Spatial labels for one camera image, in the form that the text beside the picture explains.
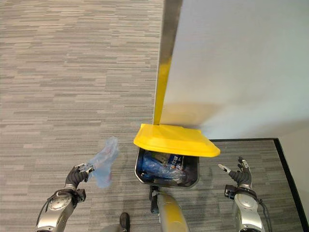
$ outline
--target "robotic arm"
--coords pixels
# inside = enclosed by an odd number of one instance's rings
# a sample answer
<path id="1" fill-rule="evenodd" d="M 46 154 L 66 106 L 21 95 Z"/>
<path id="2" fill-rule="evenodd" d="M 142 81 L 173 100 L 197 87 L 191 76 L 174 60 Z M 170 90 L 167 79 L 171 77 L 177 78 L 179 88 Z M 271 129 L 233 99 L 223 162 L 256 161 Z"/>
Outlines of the robotic arm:
<path id="1" fill-rule="evenodd" d="M 240 171 L 232 171 L 228 167 L 218 164 L 234 181 L 233 185 L 225 186 L 225 196 L 234 200 L 237 232 L 265 232 L 261 218 L 257 212 L 258 198 L 252 188 L 252 177 L 247 161 L 239 157 Z"/>
<path id="2" fill-rule="evenodd" d="M 57 190 L 43 205 L 34 232 L 63 232 L 67 220 L 77 203 L 86 199 L 85 189 L 77 189 L 79 183 L 87 182 L 89 173 L 94 170 L 85 164 L 74 166 L 69 172 L 63 189 Z"/>

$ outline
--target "open lid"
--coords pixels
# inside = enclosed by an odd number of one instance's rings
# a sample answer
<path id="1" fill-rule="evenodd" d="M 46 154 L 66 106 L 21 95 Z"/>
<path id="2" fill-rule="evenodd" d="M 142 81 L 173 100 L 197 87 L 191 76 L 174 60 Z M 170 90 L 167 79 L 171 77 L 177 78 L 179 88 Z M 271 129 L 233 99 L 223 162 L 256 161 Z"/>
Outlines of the open lid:
<path id="1" fill-rule="evenodd" d="M 200 130 L 171 125 L 141 124 L 134 144 L 145 150 L 185 156 L 215 157 L 220 149 Z"/>

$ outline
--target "blue bag in trash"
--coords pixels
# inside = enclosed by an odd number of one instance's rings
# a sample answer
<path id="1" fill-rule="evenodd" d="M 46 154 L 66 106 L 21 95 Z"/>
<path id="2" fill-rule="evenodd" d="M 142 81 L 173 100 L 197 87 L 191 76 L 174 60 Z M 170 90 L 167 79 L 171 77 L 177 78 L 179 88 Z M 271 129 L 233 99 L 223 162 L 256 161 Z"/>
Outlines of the blue bag in trash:
<path id="1" fill-rule="evenodd" d="M 155 158 L 150 151 L 145 151 L 142 164 L 142 170 L 146 172 L 145 177 L 158 177 L 164 179 L 179 179 L 185 177 L 185 173 L 181 169 L 176 168 L 176 158 L 174 158 L 174 155 L 170 157 L 164 158 L 164 156 L 161 156 L 161 158 L 158 159 L 158 157 Z"/>
<path id="2" fill-rule="evenodd" d="M 99 188 L 107 187 L 112 182 L 111 166 L 112 162 L 119 154 L 118 139 L 111 137 L 105 142 L 105 147 L 97 153 L 89 162 L 87 167 L 93 165 L 94 171 L 89 173 L 88 179 L 94 176 Z"/>

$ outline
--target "wall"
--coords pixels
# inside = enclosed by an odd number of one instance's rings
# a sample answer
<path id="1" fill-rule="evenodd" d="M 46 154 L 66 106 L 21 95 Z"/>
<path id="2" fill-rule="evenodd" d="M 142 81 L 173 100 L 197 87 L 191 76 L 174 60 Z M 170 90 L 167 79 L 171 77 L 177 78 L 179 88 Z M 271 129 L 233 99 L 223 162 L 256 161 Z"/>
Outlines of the wall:
<path id="1" fill-rule="evenodd" d="M 309 125 L 308 0 L 183 0 L 161 124 L 211 139 Z"/>
<path id="2" fill-rule="evenodd" d="M 309 221 L 308 138 L 309 127 L 284 135 L 279 140 Z"/>

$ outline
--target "trash can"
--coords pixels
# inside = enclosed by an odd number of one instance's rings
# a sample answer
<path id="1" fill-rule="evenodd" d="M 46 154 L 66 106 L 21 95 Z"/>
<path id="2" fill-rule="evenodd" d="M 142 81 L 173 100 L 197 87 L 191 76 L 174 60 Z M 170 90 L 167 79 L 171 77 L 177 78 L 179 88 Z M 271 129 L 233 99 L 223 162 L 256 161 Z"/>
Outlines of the trash can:
<path id="1" fill-rule="evenodd" d="M 171 125 L 141 124 L 134 139 L 138 146 L 135 175 L 148 185 L 170 188 L 191 188 L 198 182 L 199 157 L 215 157 L 220 150 L 200 130 Z M 183 178 L 177 180 L 145 175 L 144 155 L 147 152 L 182 155 Z"/>

